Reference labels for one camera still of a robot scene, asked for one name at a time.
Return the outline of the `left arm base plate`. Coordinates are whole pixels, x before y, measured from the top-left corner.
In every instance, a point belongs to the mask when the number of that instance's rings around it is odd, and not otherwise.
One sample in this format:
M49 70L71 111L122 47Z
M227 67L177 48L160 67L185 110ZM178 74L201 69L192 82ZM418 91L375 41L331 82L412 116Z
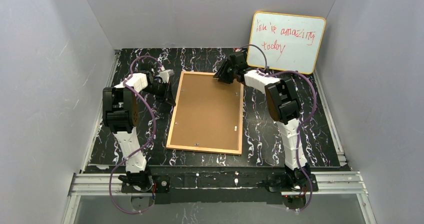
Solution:
M167 175L119 175L122 181L122 193L155 193L163 194L170 191L170 177Z

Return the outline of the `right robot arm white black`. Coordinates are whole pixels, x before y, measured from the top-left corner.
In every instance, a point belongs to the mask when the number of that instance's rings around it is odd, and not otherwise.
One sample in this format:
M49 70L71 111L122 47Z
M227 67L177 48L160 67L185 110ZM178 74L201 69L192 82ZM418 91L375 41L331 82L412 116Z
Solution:
M308 163L299 137L301 104L291 79L271 77L251 68L242 51L224 59L214 78L232 84L237 81L265 94L270 117L277 123L285 152L285 167L295 171L305 169Z

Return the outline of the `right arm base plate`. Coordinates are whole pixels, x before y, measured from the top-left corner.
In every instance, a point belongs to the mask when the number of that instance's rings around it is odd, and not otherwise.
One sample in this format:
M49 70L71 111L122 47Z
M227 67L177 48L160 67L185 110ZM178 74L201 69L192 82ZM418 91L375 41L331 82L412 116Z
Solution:
M315 175L309 177L310 181L306 178L300 179L297 182L292 182L288 175L269 175L263 181L264 188L271 193L285 193L292 192L294 195L305 195L312 192L318 192L318 181Z

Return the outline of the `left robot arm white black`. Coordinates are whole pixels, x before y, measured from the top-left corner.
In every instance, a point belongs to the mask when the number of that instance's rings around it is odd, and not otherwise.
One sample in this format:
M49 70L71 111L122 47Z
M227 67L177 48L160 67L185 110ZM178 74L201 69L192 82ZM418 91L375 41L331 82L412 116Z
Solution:
M156 100L175 106L170 78L172 69L159 68L158 74L150 70L131 73L121 83L105 87L102 91L102 121L118 141L128 173L145 172L148 162L141 151L137 137L140 120L137 98L144 104L141 92L155 96Z

